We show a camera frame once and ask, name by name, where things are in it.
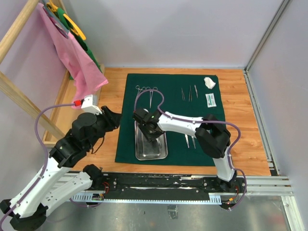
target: surgical scissors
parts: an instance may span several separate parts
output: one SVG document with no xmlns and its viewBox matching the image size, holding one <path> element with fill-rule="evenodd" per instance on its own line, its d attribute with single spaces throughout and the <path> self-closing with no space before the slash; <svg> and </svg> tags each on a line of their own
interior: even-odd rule
<svg viewBox="0 0 308 231">
<path fill-rule="evenodd" d="M 140 88 L 139 85 L 136 86 L 136 89 L 138 90 L 137 96 L 138 96 L 143 90 L 146 90 L 145 87 Z"/>
<path fill-rule="evenodd" d="M 158 89 L 157 89 L 157 87 L 153 87 L 153 89 L 151 89 L 151 91 L 150 91 L 150 108 L 152 106 L 152 98 L 153 98 L 153 92 L 154 92 L 153 90 L 158 90 Z"/>
</svg>

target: stainless steel tray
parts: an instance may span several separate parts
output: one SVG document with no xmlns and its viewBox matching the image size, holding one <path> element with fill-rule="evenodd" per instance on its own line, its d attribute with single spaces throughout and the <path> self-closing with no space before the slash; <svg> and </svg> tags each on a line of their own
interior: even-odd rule
<svg viewBox="0 0 308 231">
<path fill-rule="evenodd" d="M 135 121 L 135 155 L 138 160 L 164 159 L 168 155 L 166 134 L 148 142 Z"/>
</svg>

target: wooden floor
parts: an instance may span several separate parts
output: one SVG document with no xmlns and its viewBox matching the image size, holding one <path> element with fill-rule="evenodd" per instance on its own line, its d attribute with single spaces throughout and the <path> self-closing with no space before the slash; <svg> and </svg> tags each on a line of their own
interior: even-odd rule
<svg viewBox="0 0 308 231">
<path fill-rule="evenodd" d="M 99 106 L 107 105 L 112 111 L 118 113 L 122 111 L 128 73 L 217 75 L 226 120 L 236 124 L 242 131 L 240 141 L 231 152 L 235 167 L 242 169 L 246 175 L 270 175 L 242 70 L 106 68 L 105 76 L 109 84 L 102 88 Z M 75 91 L 69 90 L 66 94 L 68 95 L 67 99 L 73 98 Z M 62 110 L 63 112 L 59 116 L 62 116 L 64 120 L 68 115 L 77 116 L 80 113 L 76 111 L 72 115 L 65 112 L 72 109 L 63 108 Z M 69 121 L 73 120 L 73 118 L 67 117 L 66 119 Z M 59 127 L 65 133 L 70 126 L 71 124 L 66 123 L 65 125 L 61 124 Z M 230 126 L 227 128 L 231 132 L 231 141 L 234 141 L 237 137 L 237 131 Z M 151 166 L 115 163 L 118 135 L 118 129 L 107 133 L 102 148 L 96 154 L 88 154 L 87 157 L 79 161 L 74 170 L 82 170 L 85 165 L 95 164 L 97 167 L 103 167 L 104 171 L 112 172 L 216 174 L 215 167 Z"/>
</svg>

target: pink cloth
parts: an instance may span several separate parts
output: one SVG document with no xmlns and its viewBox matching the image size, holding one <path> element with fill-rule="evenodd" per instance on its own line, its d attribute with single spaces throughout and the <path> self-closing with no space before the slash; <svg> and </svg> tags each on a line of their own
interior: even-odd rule
<svg viewBox="0 0 308 231">
<path fill-rule="evenodd" d="M 38 9 L 49 34 L 56 47 L 58 56 L 75 80 L 75 100 L 81 100 L 86 95 L 93 94 L 101 86 L 108 83 L 106 77 L 99 71 L 96 64 L 82 49 L 81 45 L 69 32 L 65 38 L 46 15 L 43 4 L 38 4 Z"/>
</svg>

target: green mat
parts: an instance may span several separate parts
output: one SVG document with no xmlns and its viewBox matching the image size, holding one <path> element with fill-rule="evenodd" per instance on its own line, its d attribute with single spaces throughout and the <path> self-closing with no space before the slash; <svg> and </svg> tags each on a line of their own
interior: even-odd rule
<svg viewBox="0 0 308 231">
<path fill-rule="evenodd" d="M 210 77 L 216 83 L 213 89 L 210 90 L 205 86 L 205 77 Z M 136 85 L 139 85 L 140 88 L 157 87 L 165 96 L 165 102 L 161 106 L 164 111 L 192 117 L 214 114 L 218 120 L 225 121 L 217 76 L 128 74 L 115 161 L 141 165 L 214 166 L 213 159 L 202 151 L 197 139 L 195 139 L 195 149 L 192 138 L 189 137 L 190 148 L 188 148 L 184 134 L 175 132 L 166 133 L 168 156 L 165 159 L 140 161 L 136 158 L 134 120 L 132 118 L 138 92 Z M 194 85 L 197 86 L 198 99 Z M 191 102 L 188 101 L 189 86 L 192 88 Z M 185 101 L 182 100 L 181 88 L 184 91 Z M 216 107 L 207 107 L 205 94 L 209 93 L 214 94 Z M 146 108 L 153 112 L 161 100 L 161 96 L 154 92 L 150 109 L 150 93 L 146 92 L 139 98 L 137 108 Z"/>
</svg>

